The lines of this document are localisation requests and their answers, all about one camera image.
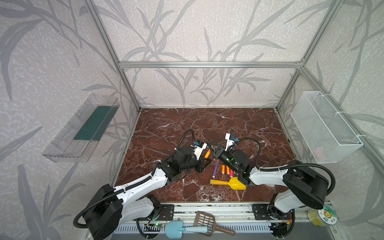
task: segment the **white wire mesh basket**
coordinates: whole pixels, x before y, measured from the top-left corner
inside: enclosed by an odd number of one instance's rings
[[[340,112],[319,91],[303,92],[291,115],[318,163],[339,162],[363,146]]]

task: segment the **gray floor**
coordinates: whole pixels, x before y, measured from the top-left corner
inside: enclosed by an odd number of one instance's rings
[[[144,240],[139,234],[114,234],[111,240]],[[155,240],[169,239],[165,234],[160,234]],[[182,240],[244,240],[244,239],[257,239],[257,240],[273,240],[276,239],[269,233],[239,233],[235,236],[230,236],[225,233],[213,233],[212,236],[207,237],[198,233],[183,234]],[[334,240],[332,233],[328,227],[316,227],[311,223],[295,223],[292,232],[285,237],[286,240]]]

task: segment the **wallpaper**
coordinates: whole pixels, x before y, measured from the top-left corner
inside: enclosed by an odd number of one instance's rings
[[[331,4],[330,0],[94,2],[120,61],[299,61]],[[292,72],[125,69],[142,107],[273,107]]]
[[[384,156],[384,1],[345,1],[306,67]]]
[[[290,113],[303,91],[315,91],[300,76],[279,109],[291,141],[303,162],[314,158]],[[324,164],[336,178],[335,189],[327,198],[341,220],[350,240],[379,240],[384,234],[384,177],[361,149],[338,163]]]
[[[290,68],[143,68],[127,71],[126,76],[141,106],[274,107],[293,72]]]
[[[137,111],[82,1],[0,1],[0,239],[78,239],[73,217],[112,182]],[[87,163],[42,156],[91,94],[120,107]]]

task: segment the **brown slotted scoop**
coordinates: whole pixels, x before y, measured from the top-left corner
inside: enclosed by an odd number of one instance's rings
[[[214,231],[225,232],[232,236],[236,234],[234,230],[230,230],[228,228],[217,225],[215,221],[215,216],[206,212],[196,212],[195,222],[193,223],[193,226],[208,226],[208,232],[202,233],[207,236],[211,236]]]

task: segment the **brown marble tabletop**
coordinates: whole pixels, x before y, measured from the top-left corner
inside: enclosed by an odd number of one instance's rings
[[[281,166],[295,159],[272,108],[143,109],[116,185],[128,183],[151,172],[155,161],[171,154],[189,128],[194,130],[196,140],[217,142],[224,147],[227,132],[235,134],[237,138],[253,137],[259,140],[262,144],[260,165],[264,167]],[[183,144],[192,144],[190,134],[184,138]],[[250,165],[255,165],[257,143],[242,141],[235,149],[242,149],[250,157]],[[152,191],[151,194],[160,202],[269,202],[274,193],[287,189],[260,185],[248,186],[246,190],[233,190],[226,185],[210,185],[214,167],[213,160],[201,174],[193,170],[184,179]],[[221,173],[221,164],[216,179],[230,179],[229,175]]]

